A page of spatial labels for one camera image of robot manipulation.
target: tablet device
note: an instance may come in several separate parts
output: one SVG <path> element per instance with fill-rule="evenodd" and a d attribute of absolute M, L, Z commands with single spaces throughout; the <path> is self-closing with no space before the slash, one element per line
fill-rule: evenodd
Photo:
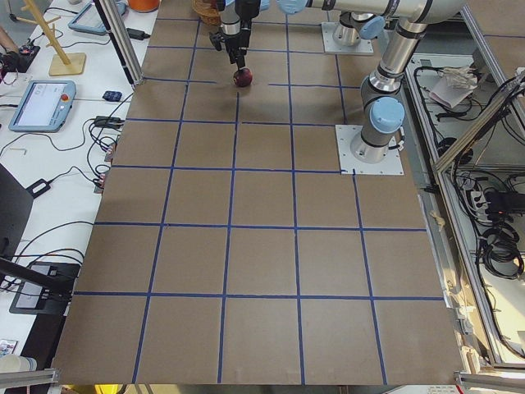
<path fill-rule="evenodd" d="M 66 121 L 75 98 L 72 80 L 33 80 L 9 123 L 9 129 L 21 132 L 54 133 Z"/>
<path fill-rule="evenodd" d="M 116 9 L 121 15 L 126 12 L 126 4 L 123 2 L 116 2 Z M 81 31 L 83 33 L 91 33 L 97 35 L 105 35 L 106 27 L 100 19 L 96 6 L 89 2 L 85 5 L 82 10 L 78 13 L 71 22 L 67 24 L 72 30 Z"/>

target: person's arm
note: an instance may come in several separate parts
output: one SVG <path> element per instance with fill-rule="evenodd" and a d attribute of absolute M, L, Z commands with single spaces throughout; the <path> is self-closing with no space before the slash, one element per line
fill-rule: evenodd
<path fill-rule="evenodd" d="M 7 52 L 13 51 L 18 53 L 18 45 L 7 35 L 6 31 L 0 26 L 0 45 L 2 45 Z"/>

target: display screen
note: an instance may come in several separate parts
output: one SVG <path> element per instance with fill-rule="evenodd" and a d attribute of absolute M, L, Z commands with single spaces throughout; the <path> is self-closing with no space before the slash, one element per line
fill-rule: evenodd
<path fill-rule="evenodd" d="M 50 125 L 65 88 L 66 84 L 34 84 L 16 124 L 18 126 Z"/>
<path fill-rule="evenodd" d="M 99 27 L 102 24 L 102 21 L 100 20 L 97 8 L 92 5 L 88 8 L 88 11 L 84 12 L 80 18 L 76 20 L 75 23 L 85 27 Z"/>

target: black connector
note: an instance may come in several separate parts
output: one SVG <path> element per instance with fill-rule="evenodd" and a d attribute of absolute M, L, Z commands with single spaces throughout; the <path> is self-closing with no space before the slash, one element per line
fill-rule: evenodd
<path fill-rule="evenodd" d="M 130 27 L 126 28 L 126 30 L 128 30 L 128 35 L 131 39 L 139 39 L 142 41 L 143 39 L 151 37 L 150 34 L 144 33 L 142 30 L 131 29 Z"/>
<path fill-rule="evenodd" d="M 124 121 L 120 119 L 119 117 L 97 116 L 95 117 L 93 124 L 95 125 L 95 127 L 119 128 L 124 124 Z"/>

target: wooden base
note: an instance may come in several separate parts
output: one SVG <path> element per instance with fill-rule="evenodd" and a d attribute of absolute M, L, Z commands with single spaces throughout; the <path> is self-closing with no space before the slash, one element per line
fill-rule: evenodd
<path fill-rule="evenodd" d="M 84 72 L 85 53 L 68 53 L 67 57 L 71 64 L 64 64 L 58 55 L 52 57 L 50 76 L 77 76 Z"/>

